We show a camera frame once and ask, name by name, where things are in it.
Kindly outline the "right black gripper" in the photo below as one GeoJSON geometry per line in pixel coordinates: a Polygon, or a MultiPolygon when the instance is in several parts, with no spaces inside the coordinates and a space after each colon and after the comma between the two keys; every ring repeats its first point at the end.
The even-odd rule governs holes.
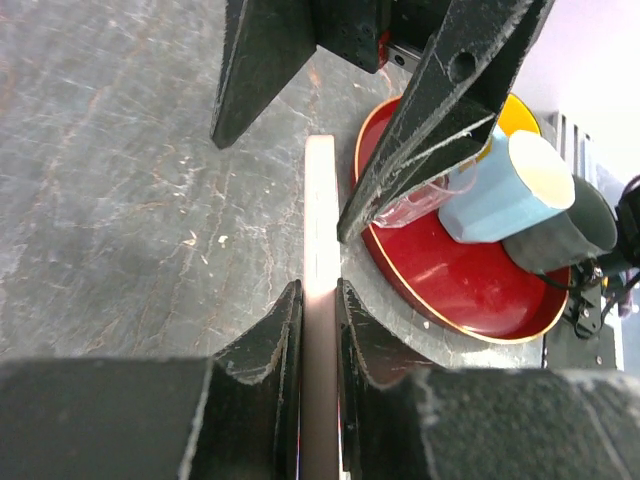
{"type": "Polygon", "coordinates": [[[394,201],[487,145],[552,6],[228,1],[211,140],[220,149],[233,145],[315,53],[316,41],[368,73],[388,62],[414,71],[340,215],[337,235],[347,243],[394,201]]]}

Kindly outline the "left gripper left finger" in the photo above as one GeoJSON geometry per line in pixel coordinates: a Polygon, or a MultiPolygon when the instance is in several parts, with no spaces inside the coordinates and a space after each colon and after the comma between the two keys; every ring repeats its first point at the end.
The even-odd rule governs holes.
{"type": "Polygon", "coordinates": [[[1,366],[5,479],[292,479],[302,287],[224,349],[192,358],[1,366]]]}

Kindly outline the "pink case smartphone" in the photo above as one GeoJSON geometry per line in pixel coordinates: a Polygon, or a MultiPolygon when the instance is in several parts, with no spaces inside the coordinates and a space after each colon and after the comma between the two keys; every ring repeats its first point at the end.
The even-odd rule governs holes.
{"type": "Polygon", "coordinates": [[[341,273],[335,138],[311,135],[304,151],[300,479],[339,479],[336,287],[341,273]]]}

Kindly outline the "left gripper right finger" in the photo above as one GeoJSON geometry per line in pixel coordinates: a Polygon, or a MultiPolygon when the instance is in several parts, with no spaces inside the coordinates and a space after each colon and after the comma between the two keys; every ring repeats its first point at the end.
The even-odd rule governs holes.
{"type": "Polygon", "coordinates": [[[639,381],[447,369],[336,287],[342,462],[354,479],[635,479],[639,381]]]}

